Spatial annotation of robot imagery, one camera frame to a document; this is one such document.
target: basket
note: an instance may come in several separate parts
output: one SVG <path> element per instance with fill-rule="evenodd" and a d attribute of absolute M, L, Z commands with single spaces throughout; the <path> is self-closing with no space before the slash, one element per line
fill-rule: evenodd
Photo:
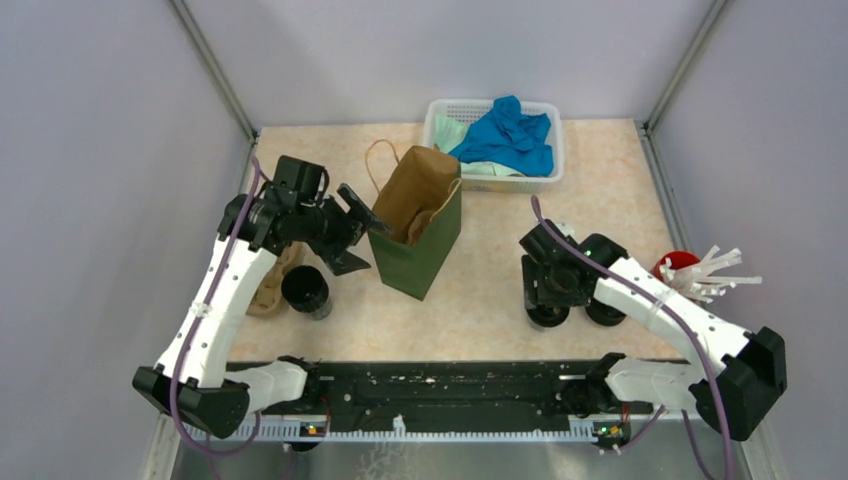
<path fill-rule="evenodd" d="M 430 103 L 424 119 L 424 136 L 421 145 L 433 148 L 436 115 L 445 115 L 465 124 L 472 124 L 492 109 L 494 100 L 440 99 Z M 548 185 L 562 180 L 565 172 L 565 141 L 559 110 L 549 103 L 521 102 L 521 113 L 539 115 L 544 113 L 551 120 L 551 131 L 545 144 L 553 150 L 554 171 L 548 177 L 496 177 L 494 175 L 462 175 L 464 190 L 509 193 L 539 193 Z"/>

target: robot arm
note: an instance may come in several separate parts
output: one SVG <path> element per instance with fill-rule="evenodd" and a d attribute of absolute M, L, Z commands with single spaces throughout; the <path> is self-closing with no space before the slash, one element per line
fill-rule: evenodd
<path fill-rule="evenodd" d="M 226 364 L 254 293 L 293 241 L 307 243 L 336 275 L 370 267 L 347 249 L 359 241 L 366 228 L 386 231 L 388 226 L 345 184 L 338 193 L 350 205 L 347 213 L 333 197 L 325 199 L 320 187 L 326 190 L 328 183 L 323 167 L 280 157 L 274 179 L 263 187 L 265 195 L 249 206 L 247 219 L 225 261 L 227 241 L 247 196 L 239 195 L 227 206 L 206 277 L 180 330 L 156 366 L 140 367 L 133 378 L 133 387 L 160 411 L 171 413 L 168 389 L 176 380 L 181 418 L 225 438 L 246 415 L 301 397 L 308 374 L 296 360 L 284 358 L 239 372 L 227 372 Z M 218 268 L 226 272 L 206 305 L 204 296 Z M 179 352 L 196 317 L 202 321 L 183 360 L 180 377 L 175 379 Z"/>
<path fill-rule="evenodd" d="M 618 402 L 645 401 L 697 410 L 718 430 L 704 367 L 686 333 L 660 309 L 660 303 L 664 303 L 685 319 L 717 373 L 731 438 L 747 439 L 786 390 L 783 338 L 768 328 L 754 334 L 703 310 L 654 278 L 622 247 L 602 235 L 591 235 L 580 245 L 571 237 L 565 240 L 611 272 L 638 284 L 658 302 L 654 304 L 589 268 L 557 245 L 539 225 L 520 242 L 528 253 L 522 258 L 522 266 L 525 307 L 531 319 L 550 325 L 553 318 L 553 323 L 562 323 L 568 309 L 576 306 L 587 307 L 590 318 L 605 326 L 620 323 L 625 314 L 630 316 L 668 342 L 688 363 L 609 354 L 599 362 L 602 367 L 595 377 L 603 380 Z"/>

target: red cup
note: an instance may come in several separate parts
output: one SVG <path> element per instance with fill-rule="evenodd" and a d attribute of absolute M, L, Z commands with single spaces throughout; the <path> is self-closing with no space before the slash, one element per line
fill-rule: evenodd
<path fill-rule="evenodd" d="M 651 269 L 651 274 L 656 277 L 659 281 L 663 281 L 662 274 L 660 273 L 660 265 L 665 264 L 665 259 L 671 259 L 671 268 L 672 270 L 679 270 L 684 267 L 688 267 L 689 265 L 695 265 L 700 262 L 701 259 L 698 258 L 694 253 L 686 252 L 683 250 L 675 250 L 673 252 L 668 252 L 654 265 L 654 268 Z"/>

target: paper bag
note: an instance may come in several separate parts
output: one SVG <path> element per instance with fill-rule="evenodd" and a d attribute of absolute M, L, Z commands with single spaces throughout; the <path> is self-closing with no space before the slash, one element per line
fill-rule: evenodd
<path fill-rule="evenodd" d="M 381 189 L 369 154 L 378 143 L 392 148 L 397 167 Z M 368 175 L 379 192 L 372 210 L 393 230 L 368 232 L 380 279 L 423 300 L 462 227 L 459 161 L 431 148 L 414 146 L 398 159 L 394 145 L 377 140 L 365 152 Z"/>

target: gray wall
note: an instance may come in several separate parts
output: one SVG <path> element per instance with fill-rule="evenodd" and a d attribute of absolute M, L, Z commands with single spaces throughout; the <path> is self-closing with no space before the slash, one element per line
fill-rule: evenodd
<path fill-rule="evenodd" d="M 256 124 L 422 121 L 515 94 L 646 118 L 709 0 L 191 0 Z"/>
<path fill-rule="evenodd" d="M 793 478 L 845 476 L 847 24 L 841 0 L 735 2 L 658 133 L 698 252 L 764 277 L 717 307 L 786 338 L 770 418 Z"/>
<path fill-rule="evenodd" d="M 0 4 L 0 477 L 132 479 L 246 142 L 165 2 Z"/>

